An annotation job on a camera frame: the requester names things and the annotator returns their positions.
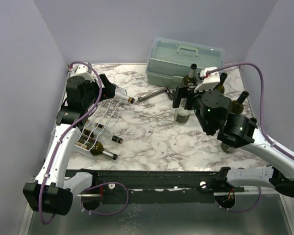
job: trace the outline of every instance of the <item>small bottle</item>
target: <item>small bottle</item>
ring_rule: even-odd
[[[224,82],[227,78],[227,73],[223,72],[220,75],[220,83],[214,88],[214,90],[218,90],[219,92],[221,92],[222,94],[224,94]]]
[[[195,78],[196,69],[197,69],[197,65],[192,64],[189,74],[186,75],[182,80],[183,85],[187,85],[187,86],[196,85],[197,83],[197,79]],[[186,101],[187,101],[187,98],[181,99],[180,107],[176,108],[174,112],[174,121],[180,125],[185,124],[190,118],[190,115],[192,113],[191,110],[184,109],[186,105]]]
[[[80,146],[82,148],[85,148],[87,150],[89,150],[89,152],[93,155],[93,156],[96,156],[96,155],[99,155],[99,154],[102,154],[104,156],[107,156],[109,158],[112,158],[113,160],[116,160],[118,158],[118,155],[115,154],[115,153],[112,153],[108,150],[105,150],[103,148],[103,145],[101,142],[97,141],[95,146],[93,147],[95,143],[95,140],[91,137],[88,138],[87,135],[82,135],[81,138],[76,142],[76,145],[77,146]]]
[[[231,103],[231,112],[235,114],[241,114],[244,110],[243,102],[248,97],[249,93],[243,91],[237,100],[233,100]]]
[[[129,102],[131,104],[133,104],[135,102],[134,98],[129,97],[127,95],[126,89],[120,88],[117,84],[113,84],[113,85],[116,86],[116,89],[114,91],[115,92],[114,97],[126,100],[127,102]]]
[[[91,135],[90,137],[91,138],[94,138],[94,135],[95,136],[98,136],[98,140],[100,141],[104,141],[106,139],[110,139],[111,141],[113,142],[116,142],[116,143],[123,143],[123,139],[118,137],[118,136],[114,136],[110,133],[110,130],[108,127],[104,127],[104,125],[101,125],[101,124],[97,124],[95,122],[92,122],[90,126],[87,126],[84,130],[84,134],[89,136]]]

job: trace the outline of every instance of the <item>plastic storage box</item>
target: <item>plastic storage box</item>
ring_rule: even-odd
[[[224,50],[199,44],[155,38],[146,67],[148,83],[174,89],[189,73],[192,63],[197,69],[221,67]]]

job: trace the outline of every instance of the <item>lavender wall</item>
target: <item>lavender wall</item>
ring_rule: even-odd
[[[265,129],[294,151],[294,0],[278,1],[245,60],[259,65],[264,74]],[[248,66],[242,72],[259,117],[258,73]]]
[[[156,36],[243,60],[277,0],[34,0],[66,62],[146,62]]]
[[[32,0],[0,0],[0,235],[17,234],[22,189],[42,166],[66,64]]]

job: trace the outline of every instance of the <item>plastic box handle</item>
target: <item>plastic box handle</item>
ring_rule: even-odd
[[[188,47],[188,46],[178,46],[176,52],[177,52],[177,53],[180,53],[180,52],[181,52],[181,49],[193,50],[193,51],[195,51],[195,56],[198,56],[198,48],[195,48],[195,47]]]

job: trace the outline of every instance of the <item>black metal frame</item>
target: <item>black metal frame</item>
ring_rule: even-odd
[[[229,169],[229,167],[223,167],[220,171],[182,172],[81,169],[67,170],[66,177],[73,177],[77,172],[88,172],[93,176],[92,186],[119,182],[130,191],[129,203],[214,203],[214,192],[230,192],[233,188],[226,182],[226,174]],[[125,192],[122,187],[116,186],[110,189],[104,186],[103,191],[103,204],[123,204],[125,202]],[[236,192],[243,191],[244,188],[236,188]],[[86,194],[94,193],[99,193],[99,189],[86,192]],[[84,198],[84,207],[87,210],[94,210],[99,205],[99,200],[98,197]]]

